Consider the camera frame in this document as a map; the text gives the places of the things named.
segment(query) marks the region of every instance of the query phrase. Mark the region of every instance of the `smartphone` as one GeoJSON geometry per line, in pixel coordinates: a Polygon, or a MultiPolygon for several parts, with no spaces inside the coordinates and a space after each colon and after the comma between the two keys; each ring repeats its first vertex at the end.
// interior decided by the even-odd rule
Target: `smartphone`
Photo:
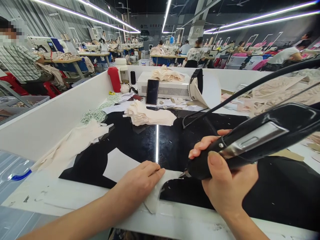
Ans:
{"type": "Polygon", "coordinates": [[[159,83],[160,83],[159,80],[154,80],[154,79],[148,80],[146,104],[157,105],[159,83]]]}

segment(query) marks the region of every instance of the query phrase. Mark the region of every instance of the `led light strip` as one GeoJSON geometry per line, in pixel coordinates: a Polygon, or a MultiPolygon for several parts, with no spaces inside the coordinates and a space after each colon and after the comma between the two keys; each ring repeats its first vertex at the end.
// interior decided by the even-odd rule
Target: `led light strip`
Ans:
{"type": "Polygon", "coordinates": [[[168,3],[167,3],[166,15],[164,16],[164,22],[163,22],[163,26],[162,26],[162,33],[163,33],[163,30],[164,30],[164,25],[166,25],[167,16],[168,16],[169,9],[170,9],[170,6],[171,6],[171,1],[172,0],[168,0],[168,3]]]}
{"type": "Polygon", "coordinates": [[[203,34],[216,34],[216,33],[230,32],[230,31],[235,31],[235,30],[239,30],[239,29],[251,28],[251,27],[261,26],[261,25],[265,25],[265,24],[270,24],[270,23],[283,22],[283,21],[287,21],[287,20],[290,20],[290,19],[306,17],[306,16],[319,14],[319,13],[320,13],[320,11],[315,11],[315,12],[300,14],[300,15],[296,15],[296,16],[275,19],[275,20],[271,20],[271,21],[267,21],[267,22],[251,24],[251,25],[248,25],[248,26],[242,26],[242,27],[237,27],[237,28],[226,29],[226,30],[222,30],[222,31],[218,31],[218,32],[205,32],[203,34]]]}
{"type": "MultiPolygon", "coordinates": [[[[284,13],[284,12],[296,10],[296,9],[299,9],[299,8],[308,7],[310,5],[316,4],[317,2],[318,2],[318,0],[312,1],[312,2],[308,2],[308,3],[304,3],[304,4],[300,4],[300,5],[297,5],[297,6],[294,6],[294,7],[290,7],[290,8],[285,8],[285,9],[282,9],[282,10],[279,10],[279,11],[276,11],[276,12],[267,13],[265,15],[257,16],[257,17],[254,17],[254,18],[249,18],[249,19],[246,19],[246,20],[243,20],[243,21],[240,21],[240,22],[231,23],[231,24],[228,24],[228,25],[221,26],[220,29],[232,27],[232,26],[239,25],[239,24],[246,23],[246,22],[252,22],[252,21],[255,21],[255,20],[258,20],[258,19],[262,19],[262,18],[271,17],[271,16],[274,16],[274,15],[278,15],[278,14],[281,14],[281,13],[284,13]]],[[[212,28],[210,30],[204,31],[204,33],[211,32],[211,31],[214,31],[216,29],[217,28],[212,28]]]]}
{"type": "Polygon", "coordinates": [[[131,28],[131,29],[133,29],[135,32],[132,32],[132,33],[136,33],[136,32],[140,33],[139,30],[135,29],[134,27],[132,27],[132,26],[129,25],[128,23],[120,20],[119,18],[113,16],[112,14],[104,11],[103,9],[97,7],[96,5],[93,5],[92,3],[87,2],[87,1],[84,1],[84,0],[77,0],[77,1],[83,3],[83,4],[87,5],[87,6],[89,6],[89,7],[93,8],[93,9],[95,9],[95,10],[103,13],[104,15],[107,15],[108,17],[112,18],[113,20],[115,20],[115,21],[117,21],[117,22],[119,22],[119,23],[121,23],[121,24],[123,24],[123,25],[125,25],[125,26],[127,26],[127,27],[129,27],[129,28],[131,28]]]}
{"type": "Polygon", "coordinates": [[[64,12],[67,12],[67,13],[70,13],[70,14],[73,14],[73,15],[76,15],[76,16],[79,16],[79,17],[88,19],[88,20],[93,21],[93,22],[96,22],[96,23],[100,23],[100,24],[106,25],[106,26],[111,27],[111,28],[115,28],[115,29],[118,29],[118,30],[121,30],[121,31],[130,33],[129,31],[124,30],[124,29],[122,29],[122,28],[118,28],[118,27],[116,27],[116,26],[112,26],[112,25],[110,25],[110,24],[108,24],[108,23],[105,23],[105,22],[99,21],[99,20],[97,20],[97,19],[88,17],[88,16],[86,16],[86,15],[83,15],[83,14],[81,14],[81,13],[72,11],[72,10],[67,9],[67,8],[64,8],[64,7],[61,7],[61,6],[52,4],[52,3],[48,3],[48,2],[46,2],[46,1],[42,1],[42,0],[32,0],[32,1],[37,2],[37,3],[44,4],[44,5],[47,5],[47,6],[50,6],[50,7],[53,7],[53,8],[55,8],[55,9],[59,9],[59,10],[61,10],[61,11],[64,11],[64,12]]]}

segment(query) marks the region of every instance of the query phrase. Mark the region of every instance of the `red thermos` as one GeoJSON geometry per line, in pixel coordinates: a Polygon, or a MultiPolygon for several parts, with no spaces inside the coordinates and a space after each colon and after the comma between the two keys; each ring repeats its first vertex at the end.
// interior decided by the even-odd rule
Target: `red thermos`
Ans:
{"type": "Polygon", "coordinates": [[[119,78],[119,70],[117,69],[117,67],[109,67],[108,74],[110,76],[113,91],[120,92],[121,85],[120,85],[120,78],[119,78]]]}

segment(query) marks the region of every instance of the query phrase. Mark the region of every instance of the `black work surface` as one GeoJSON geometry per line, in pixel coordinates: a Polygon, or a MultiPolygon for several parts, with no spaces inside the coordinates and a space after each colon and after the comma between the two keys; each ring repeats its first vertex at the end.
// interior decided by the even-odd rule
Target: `black work surface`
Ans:
{"type": "MultiPolygon", "coordinates": [[[[170,127],[136,127],[129,117],[122,117],[123,112],[108,114],[105,123],[113,123],[114,128],[99,143],[79,154],[74,166],[66,169],[60,178],[112,188],[115,182],[102,176],[107,166],[108,153],[118,148],[136,161],[155,162],[157,136],[160,166],[182,172],[186,167],[189,151],[202,137],[217,135],[219,129],[235,128],[247,119],[243,116],[209,114],[183,130],[182,118],[190,112],[171,111],[177,119],[170,127]]],[[[259,180],[243,201],[243,208],[250,217],[309,230],[319,229],[319,174],[303,162],[281,157],[260,159],[258,171],[259,180]]],[[[213,209],[199,180],[171,180],[164,187],[161,199],[213,209]]]]}

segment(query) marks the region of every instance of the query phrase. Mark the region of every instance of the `plaid shirt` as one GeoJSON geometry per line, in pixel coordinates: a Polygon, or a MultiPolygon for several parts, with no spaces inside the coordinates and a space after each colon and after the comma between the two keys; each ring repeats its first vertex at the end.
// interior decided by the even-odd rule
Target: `plaid shirt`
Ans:
{"type": "Polygon", "coordinates": [[[0,61],[19,81],[40,78],[42,72],[34,64],[39,59],[24,46],[0,46],[0,61]]]}

